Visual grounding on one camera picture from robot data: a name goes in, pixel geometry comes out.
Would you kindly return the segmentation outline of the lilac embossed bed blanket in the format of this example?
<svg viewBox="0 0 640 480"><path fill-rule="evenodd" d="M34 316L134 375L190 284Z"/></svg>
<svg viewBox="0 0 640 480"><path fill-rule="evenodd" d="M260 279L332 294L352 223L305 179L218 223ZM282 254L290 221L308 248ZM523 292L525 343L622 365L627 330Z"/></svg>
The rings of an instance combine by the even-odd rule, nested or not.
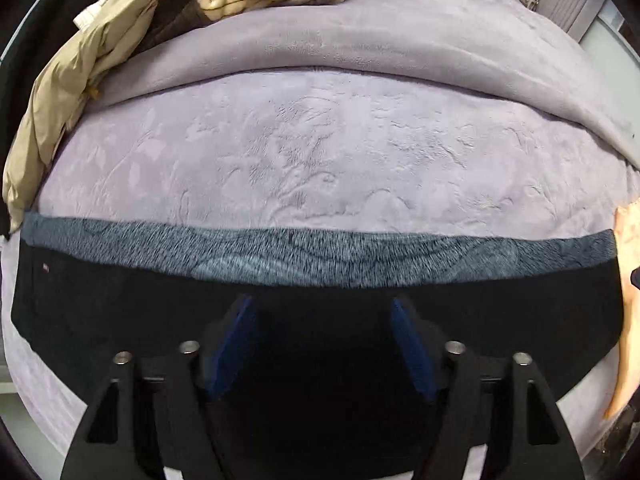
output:
<svg viewBox="0 0 640 480"><path fill-rule="evenodd" d="M608 142L525 104L286 70L93 107L35 207L209 229L535 239L608 229L638 195L638 170Z"/></svg>

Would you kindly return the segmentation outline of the grey folded blanket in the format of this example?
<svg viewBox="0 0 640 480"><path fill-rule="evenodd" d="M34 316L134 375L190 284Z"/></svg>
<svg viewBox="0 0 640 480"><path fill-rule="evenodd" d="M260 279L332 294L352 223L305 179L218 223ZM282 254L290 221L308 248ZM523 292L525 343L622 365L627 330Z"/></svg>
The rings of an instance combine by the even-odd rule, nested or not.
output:
<svg viewBox="0 0 640 480"><path fill-rule="evenodd" d="M276 6L159 44L113 70L97 108L248 70L326 67L409 77L521 102L639 160L631 128L590 59L516 0L346 0Z"/></svg>

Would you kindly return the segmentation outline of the beige jacket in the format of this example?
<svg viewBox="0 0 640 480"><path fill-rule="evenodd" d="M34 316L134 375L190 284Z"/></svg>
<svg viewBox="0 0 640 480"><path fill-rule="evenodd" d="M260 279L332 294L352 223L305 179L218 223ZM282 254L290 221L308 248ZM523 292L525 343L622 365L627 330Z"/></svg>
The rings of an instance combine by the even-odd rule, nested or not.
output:
<svg viewBox="0 0 640 480"><path fill-rule="evenodd" d="M21 226L62 136L84 110L88 88L130 57L156 6L157 0L98 0L74 18L77 32L36 77L6 156L1 192L8 232Z"/></svg>

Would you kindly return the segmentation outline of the black garment on bed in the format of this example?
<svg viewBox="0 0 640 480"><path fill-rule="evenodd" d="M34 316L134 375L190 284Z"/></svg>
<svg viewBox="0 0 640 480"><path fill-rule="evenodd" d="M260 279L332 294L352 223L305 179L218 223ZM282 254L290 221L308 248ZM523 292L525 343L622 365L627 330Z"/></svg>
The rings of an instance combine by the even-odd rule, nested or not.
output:
<svg viewBox="0 0 640 480"><path fill-rule="evenodd" d="M9 154L32 84L96 0L1 0L1 159Z"/></svg>

